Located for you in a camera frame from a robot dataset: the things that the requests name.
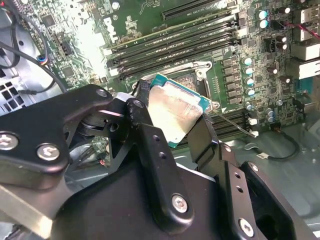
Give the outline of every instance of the cable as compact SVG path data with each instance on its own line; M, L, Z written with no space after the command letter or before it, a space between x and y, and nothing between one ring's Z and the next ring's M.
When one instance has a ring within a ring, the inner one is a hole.
M281 134L284 138L286 138L289 142L291 142L293 144L294 151L293 151L293 153L291 153L290 155L285 156L285 157L275 157L275 156L270 156L270 155L266 154L266 158L268 160L275 161L275 162L286 162L286 161L296 157L300 153L300 146L296 142L296 140L293 137L287 135L285 132L281 131L280 129L277 129L275 131L277 133ZM259 148L251 148L251 149L253 151L255 151L258 155L264 154L264 152L262 150L260 150Z
M40 94L40 93L44 93L46 91L48 91L49 89L51 89L55 83L59 86L59 88L61 89L61 91L63 93L67 92L67 89L65 87L65 85L63 84L62 80L60 78L58 78L56 75L54 75L48 68L46 68L45 66L42 66L37 60L35 60L34 58L32 58L31 56L29 56L28 54L25 54L22 51L16 50L8 45L6 45L5 43L3 43L2 41L0 41L0 48L3 48L7 51L10 51L14 54L19 55L22 58L27 59L28 61L32 62L33 64L37 65L39 68L41 68L43 71L45 71L53 80L50 83L50 85L48 87L46 87L43 90L37 91L37 90L20 90L19 93L21 94L28 94L28 95L36 95L36 94Z
M287 27L293 27L293 28L294 28L294 27L297 27L297 28L299 28L299 29L301 29L301 30L309 33L310 35L312 35L312 36L314 36L315 38L317 38L317 39L320 40L320 36L319 36L316 32L313 32L313 31L307 29L306 27L303 27L303 26L300 25L300 24L293 24L293 23L288 23L288 22L286 22L284 25L287 26Z
M7 10L6 8L0 6L0 8L2 10ZM17 18L15 16L10 17L11 20L11 25L10 25L10 35L11 35L11 43L14 49L19 50L19 45L18 45L18 41L17 41ZM20 62L20 56L17 54L13 55L13 60L12 60L12 64L9 66L4 66L4 65L0 65L0 69L11 69L14 68L15 66L18 65L18 63Z

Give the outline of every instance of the black plastic part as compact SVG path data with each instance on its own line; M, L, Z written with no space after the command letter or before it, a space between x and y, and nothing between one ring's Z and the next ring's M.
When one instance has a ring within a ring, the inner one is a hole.
M255 171L251 162L245 162L240 168L245 172L245 177L251 190L252 201L255 203L253 204L255 206L255 219L265 235L272 233L274 237L272 239L279 240L317 239L261 169L258 168L258 171Z
M88 85L0 117L1 132L19 141L14 149L0 151L0 183L32 189L55 186L70 163L69 144L79 122L112 100L110 93L102 97L97 90L101 88ZM37 156L37 148L46 143L59 149L56 160Z
M51 240L219 240L217 185L177 168L196 215L184 232L170 236L153 220L144 168L136 151L132 162L73 195L60 209L52 226Z

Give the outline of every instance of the ram slot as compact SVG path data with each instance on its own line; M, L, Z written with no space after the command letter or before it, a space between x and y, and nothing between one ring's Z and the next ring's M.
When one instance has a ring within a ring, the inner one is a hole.
M113 56L115 58L117 57L123 57L128 58L132 57L135 54L141 53L146 50L151 50L154 48L161 47L165 44L167 44L167 41L178 41L183 39L187 35L192 35L198 31L201 31L203 29L213 27L215 25L221 24L221 23L231 23L235 21L236 16L234 14L224 14L223 16L217 16L216 18L212 20L208 20L205 22L197 23L195 25L191 25L189 27L183 28L183 29L177 29L173 30L170 33L166 33L167 31L170 31L170 29L164 30L163 34L159 37L150 39L150 40L144 40L141 43L135 44L133 46L129 46L128 44L122 45L119 49L116 47L112 48L112 51L114 52Z
M171 8L169 10L163 11L162 17L163 17L163 20L177 18L183 15L187 15L191 12L204 9L218 2L220 2L220 0L195 0L192 2L185 3L183 5Z
M209 43L210 41L217 41L222 38L230 37L231 35L229 33L220 33L220 34L214 34L213 36L206 37L206 38L199 38L196 37L195 40L194 38L187 39L186 41L180 41L180 42L175 42L172 45L165 46L163 48L157 49L153 53L147 52L145 54L142 54L140 56L137 56L136 59L132 59L131 61L128 61L127 63L122 64L127 69L130 69L131 67L141 65L145 62L158 62L159 59L162 57L165 57L166 55L175 55L179 54L179 51L183 52L189 52L189 51L194 51L194 48L197 48L201 44Z
M194 59L195 57L197 57L200 54L228 47L233 44L234 40L235 39L229 38L229 40L223 41L218 44L211 45L209 47L206 47L206 48L203 48L200 50L191 51L188 54L182 54L178 57L176 57L176 56L167 57L166 59L164 59L162 61L154 62L154 63L151 63L150 65L145 65L144 67L139 67L139 66L135 67L134 69L132 69L131 71L128 71L126 73L120 72L119 80L125 80L125 79L130 78L134 75L141 74L146 71L154 71L154 70L157 70L158 68L163 68L163 66L166 66L166 65L176 64L182 60L188 61L188 58Z
M140 51L136 51L129 55L127 54L124 56L116 57L108 61L109 62L108 67L115 66L115 65L124 65L129 62L136 61L140 58L148 57L152 54L159 53L159 50L164 51L164 49L172 48L173 45L176 45L176 46L186 45L194 41L195 38L203 39L203 38L210 37L212 35L227 32L231 29L233 28L230 27L229 23L220 23L218 25L208 27L197 32L191 32L189 34L184 35L183 37L170 39L169 41L161 42L158 45L153 45L152 47L141 49Z

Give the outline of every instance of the electrolytic capacitor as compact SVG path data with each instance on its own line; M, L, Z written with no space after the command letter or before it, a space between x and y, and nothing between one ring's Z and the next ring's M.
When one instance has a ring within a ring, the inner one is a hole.
M255 81L250 78L250 77L247 77L245 80L244 80L245 84L247 84L248 86L253 86L255 84Z
M281 82L283 82L285 84L291 83L291 78L289 76L280 76L279 79Z
M271 67L270 66L266 70L271 74L277 74L278 73L278 69L276 69L275 67Z
M252 97L253 95L255 95L255 90L253 90L252 88L247 88L246 90L245 90L245 93L248 95L248 96L250 96L250 97Z
M251 59L251 57L244 57L244 58L242 59L242 63L243 63L244 65L250 66L250 65L252 64L252 59Z
M291 12L290 7L283 6L278 9L279 14L289 14L290 12Z
M252 104L250 102L246 102L244 105L245 109L247 109L248 111L253 110L255 107L252 106Z
M277 49L280 49L280 50L286 50L288 48L288 45L282 42L277 42L275 46Z
M280 43L285 43L287 41L287 37L286 36L281 36L281 35L276 36L275 39Z
M269 117L273 117L275 115L275 112L271 108L268 108L267 110L265 110L265 114Z
M254 72L254 70L251 67L246 67L244 68L243 72L247 75L251 75Z

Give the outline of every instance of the silver screw head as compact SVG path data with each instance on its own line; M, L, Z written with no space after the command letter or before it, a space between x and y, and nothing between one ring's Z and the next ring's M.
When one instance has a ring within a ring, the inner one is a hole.
M60 151L56 146L52 144L43 144L38 147L36 154L39 158L45 161L53 161L59 157Z
M253 169L254 171L256 171L256 172L259 171L259 168L258 168L255 164L250 163L250 166L252 167L252 169Z
M18 138L9 133L0 133L0 150L9 151L18 146Z
M250 223L248 223L247 220L240 218L239 225L240 225L241 230L245 233L245 235L247 235L250 238L252 238L254 236L254 234L255 234L254 229L252 228Z
M103 97L103 98L106 98L106 97L108 96L107 92L106 92L105 90L102 90L102 89L98 89L98 90L96 91L96 93L97 93L99 96Z
M143 108L144 107L144 105L138 100L134 100L133 103L134 103L134 105L136 105L139 108Z
M180 195L174 195L172 197L172 205L179 213L185 213L188 210L188 204L186 200Z

